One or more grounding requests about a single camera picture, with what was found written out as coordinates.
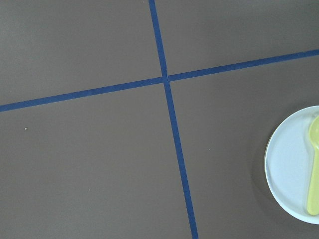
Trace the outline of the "yellow plastic spoon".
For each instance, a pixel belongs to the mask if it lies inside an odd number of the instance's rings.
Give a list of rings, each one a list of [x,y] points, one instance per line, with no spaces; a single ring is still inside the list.
[[[316,117],[309,127],[309,140],[314,150],[313,166],[310,178],[307,212],[316,216],[319,214],[319,118]]]

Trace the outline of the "white round plate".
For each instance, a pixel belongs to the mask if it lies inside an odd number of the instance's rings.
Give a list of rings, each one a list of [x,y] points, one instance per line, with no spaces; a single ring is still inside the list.
[[[271,135],[264,156],[267,184],[277,203],[291,216],[315,225],[319,217],[307,211],[314,160],[308,132],[318,115],[318,106],[311,106],[288,116]]]

